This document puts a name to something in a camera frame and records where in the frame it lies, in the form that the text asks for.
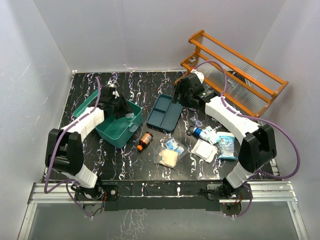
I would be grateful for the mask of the white bottle green label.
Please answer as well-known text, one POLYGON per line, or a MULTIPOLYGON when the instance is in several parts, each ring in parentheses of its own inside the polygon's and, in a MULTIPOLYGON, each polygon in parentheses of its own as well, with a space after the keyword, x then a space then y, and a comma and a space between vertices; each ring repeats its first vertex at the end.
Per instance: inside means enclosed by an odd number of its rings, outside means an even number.
POLYGON ((132 121, 132 120, 135 118, 135 113, 134 113, 134 112, 127 113, 127 114, 125 115, 125 118, 126 118, 128 121, 132 121))

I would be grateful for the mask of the blue divided tray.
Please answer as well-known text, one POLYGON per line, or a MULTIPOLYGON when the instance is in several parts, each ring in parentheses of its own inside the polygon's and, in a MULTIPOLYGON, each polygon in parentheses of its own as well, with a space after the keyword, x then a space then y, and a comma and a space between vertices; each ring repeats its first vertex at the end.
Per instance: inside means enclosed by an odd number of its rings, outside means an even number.
POLYGON ((180 118, 183 106, 172 103, 173 97, 160 94, 147 117, 147 124, 161 131, 172 133, 180 118))

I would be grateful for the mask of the teal medicine kit box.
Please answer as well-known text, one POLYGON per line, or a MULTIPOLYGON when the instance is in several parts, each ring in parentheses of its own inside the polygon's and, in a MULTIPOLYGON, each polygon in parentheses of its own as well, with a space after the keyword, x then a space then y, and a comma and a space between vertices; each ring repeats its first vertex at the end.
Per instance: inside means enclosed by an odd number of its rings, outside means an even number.
POLYGON ((99 136, 120 149, 125 146, 131 136, 142 124, 141 109, 139 106, 128 101, 135 118, 131 121, 125 117, 116 119, 116 117, 104 117, 104 112, 98 108, 94 109, 94 99, 98 96, 98 90, 95 91, 74 113, 76 117, 75 126, 71 127, 69 132, 77 132, 84 140, 89 133, 96 130, 99 136))

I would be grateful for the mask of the amber medicine bottle orange cap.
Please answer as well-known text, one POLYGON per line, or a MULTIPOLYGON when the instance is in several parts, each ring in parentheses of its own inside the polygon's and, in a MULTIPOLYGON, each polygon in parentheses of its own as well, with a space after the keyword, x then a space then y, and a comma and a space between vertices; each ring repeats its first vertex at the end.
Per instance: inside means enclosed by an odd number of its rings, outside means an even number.
POLYGON ((138 145, 136 146, 136 149, 141 152, 143 149, 145 149, 149 143, 151 142, 153 138, 153 135, 150 132, 146 132, 142 138, 139 140, 138 145))

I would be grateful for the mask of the blue cotton swab bag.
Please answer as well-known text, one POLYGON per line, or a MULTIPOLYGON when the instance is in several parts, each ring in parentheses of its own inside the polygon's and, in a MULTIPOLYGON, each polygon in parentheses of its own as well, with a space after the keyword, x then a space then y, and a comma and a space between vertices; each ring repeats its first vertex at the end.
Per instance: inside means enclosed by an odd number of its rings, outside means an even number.
POLYGON ((217 132, 220 138, 218 142, 220 149, 220 159, 235 160, 237 157, 234 155, 235 152, 235 136, 230 132, 217 132))

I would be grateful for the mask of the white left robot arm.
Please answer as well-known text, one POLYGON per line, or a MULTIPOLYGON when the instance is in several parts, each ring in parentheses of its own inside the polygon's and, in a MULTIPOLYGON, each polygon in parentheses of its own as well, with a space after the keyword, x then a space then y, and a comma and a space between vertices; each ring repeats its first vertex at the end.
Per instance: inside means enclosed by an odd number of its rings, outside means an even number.
POLYGON ((103 195, 102 185, 97 183, 98 176, 89 170, 84 163, 83 141, 106 119, 114 117, 132 117, 134 112, 122 93, 112 85, 98 88, 98 95, 74 121, 61 129, 52 129, 48 134, 45 156, 47 167, 44 192, 48 188, 52 171, 61 173, 85 188, 86 194, 93 200, 103 195))

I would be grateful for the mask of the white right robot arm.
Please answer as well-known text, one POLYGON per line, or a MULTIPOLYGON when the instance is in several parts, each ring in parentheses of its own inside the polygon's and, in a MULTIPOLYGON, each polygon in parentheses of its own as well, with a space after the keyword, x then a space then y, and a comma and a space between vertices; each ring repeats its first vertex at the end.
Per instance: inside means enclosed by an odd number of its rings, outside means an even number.
POLYGON ((215 118, 239 142, 238 162, 217 189, 220 194, 233 199, 251 176, 276 157, 274 129, 269 124, 261 126, 247 116, 242 117, 223 96, 209 99, 203 81, 204 75, 198 71, 182 77, 175 86, 172 101, 188 108, 204 107, 205 114, 215 118))

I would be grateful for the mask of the clear tape roll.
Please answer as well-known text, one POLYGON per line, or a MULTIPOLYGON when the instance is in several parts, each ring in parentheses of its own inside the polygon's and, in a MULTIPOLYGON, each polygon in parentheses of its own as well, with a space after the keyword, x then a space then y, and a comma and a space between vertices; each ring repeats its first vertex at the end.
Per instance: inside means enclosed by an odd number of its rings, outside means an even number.
POLYGON ((203 126, 203 123, 202 123, 200 120, 196 120, 196 121, 195 121, 195 126, 196 126, 197 128, 201 128, 201 127, 203 126))

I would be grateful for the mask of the blue labelled spray bottle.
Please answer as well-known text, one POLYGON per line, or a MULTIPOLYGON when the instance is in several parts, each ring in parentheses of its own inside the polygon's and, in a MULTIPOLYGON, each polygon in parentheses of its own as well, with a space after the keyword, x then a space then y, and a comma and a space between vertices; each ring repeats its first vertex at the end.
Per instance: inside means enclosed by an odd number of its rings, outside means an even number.
POLYGON ((207 133, 205 133, 203 130, 201 130, 198 127, 195 126, 190 126, 187 130, 186 130, 186 134, 188 136, 194 135, 204 141, 208 141, 209 140, 209 136, 207 133))

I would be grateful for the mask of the blue bandage packets bag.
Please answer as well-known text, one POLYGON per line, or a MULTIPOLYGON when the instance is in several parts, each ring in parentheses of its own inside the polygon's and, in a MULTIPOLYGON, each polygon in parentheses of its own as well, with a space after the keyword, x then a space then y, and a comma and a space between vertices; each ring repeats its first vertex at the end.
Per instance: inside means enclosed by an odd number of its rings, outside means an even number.
POLYGON ((188 153, 188 148, 174 137, 165 142, 165 147, 178 153, 178 159, 183 158, 188 153))

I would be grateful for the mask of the white gauze pack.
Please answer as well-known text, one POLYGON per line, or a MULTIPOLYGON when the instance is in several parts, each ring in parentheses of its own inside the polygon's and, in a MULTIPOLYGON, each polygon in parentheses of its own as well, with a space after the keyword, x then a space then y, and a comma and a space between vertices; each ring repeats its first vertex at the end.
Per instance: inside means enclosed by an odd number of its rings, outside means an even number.
POLYGON ((212 145, 202 139, 198 139, 191 150, 192 154, 195 154, 209 164, 214 160, 217 152, 218 148, 215 145, 212 145))

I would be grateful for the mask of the orange wooden shelf rack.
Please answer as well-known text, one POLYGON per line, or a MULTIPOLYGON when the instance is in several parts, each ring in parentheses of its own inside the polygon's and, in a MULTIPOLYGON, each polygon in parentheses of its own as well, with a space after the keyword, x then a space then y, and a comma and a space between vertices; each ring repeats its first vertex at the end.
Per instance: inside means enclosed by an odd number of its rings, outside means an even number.
POLYGON ((204 81, 242 113, 261 117, 288 85, 203 29, 188 39, 193 53, 181 62, 187 73, 196 69, 204 81))

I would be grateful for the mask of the cotton balls clear bag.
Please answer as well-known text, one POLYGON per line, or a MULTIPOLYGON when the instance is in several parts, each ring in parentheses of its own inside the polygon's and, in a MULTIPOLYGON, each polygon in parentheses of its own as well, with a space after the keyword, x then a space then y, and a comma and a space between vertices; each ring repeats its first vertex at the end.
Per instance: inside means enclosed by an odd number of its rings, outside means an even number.
POLYGON ((178 162, 179 154, 165 147, 159 146, 153 155, 153 163, 174 169, 178 162))

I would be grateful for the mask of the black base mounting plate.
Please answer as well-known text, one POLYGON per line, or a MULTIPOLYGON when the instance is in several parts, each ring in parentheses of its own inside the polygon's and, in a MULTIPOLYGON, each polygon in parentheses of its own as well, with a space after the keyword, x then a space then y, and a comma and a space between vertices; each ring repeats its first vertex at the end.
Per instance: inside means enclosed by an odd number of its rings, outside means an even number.
POLYGON ((219 200, 209 199, 210 180, 103 180, 106 211, 121 210, 221 210, 219 200))

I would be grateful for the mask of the aluminium frame rail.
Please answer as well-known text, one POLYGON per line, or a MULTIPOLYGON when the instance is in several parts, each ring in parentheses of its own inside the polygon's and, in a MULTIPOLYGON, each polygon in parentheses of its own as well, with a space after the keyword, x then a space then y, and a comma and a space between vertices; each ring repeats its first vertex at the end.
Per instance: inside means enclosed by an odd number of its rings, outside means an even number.
POLYGON ((106 211, 150 209, 220 210, 223 204, 284 202, 288 205, 297 237, 308 239, 296 194, 290 181, 253 180, 241 187, 234 199, 219 196, 218 180, 105 180, 98 187, 97 198, 90 199, 67 188, 65 183, 51 193, 44 193, 44 184, 35 183, 27 202, 18 239, 26 240, 39 204, 71 204, 76 199, 81 207, 105 204, 106 211))

